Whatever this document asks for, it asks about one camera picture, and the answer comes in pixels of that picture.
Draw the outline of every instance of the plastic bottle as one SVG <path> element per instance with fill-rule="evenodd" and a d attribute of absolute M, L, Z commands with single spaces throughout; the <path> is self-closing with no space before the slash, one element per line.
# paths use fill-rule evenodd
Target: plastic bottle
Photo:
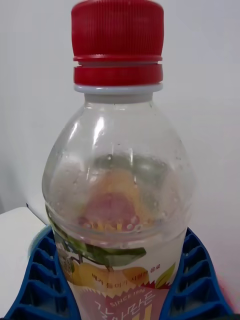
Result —
<path fill-rule="evenodd" d="M 163 42 L 164 11 L 152 1 L 72 10 L 85 103 L 52 148 L 42 190 L 83 320 L 158 319 L 178 269 L 194 184 L 180 138 L 152 101 Z"/>

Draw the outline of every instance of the white surface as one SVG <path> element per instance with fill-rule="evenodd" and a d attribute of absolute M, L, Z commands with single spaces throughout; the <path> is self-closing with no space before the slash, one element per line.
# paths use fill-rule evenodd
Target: white surface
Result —
<path fill-rule="evenodd" d="M 73 90 L 70 11 L 76 2 L 0 1 L 2 211 L 28 202 L 42 212 L 48 154 L 83 103 Z M 218 273 L 239 291 L 240 1 L 159 2 L 164 88 L 154 100 L 182 137 L 197 175 L 191 226 Z"/>
<path fill-rule="evenodd" d="M 0 318 L 15 301 L 28 265 L 28 250 L 45 225 L 26 208 L 0 215 Z"/>

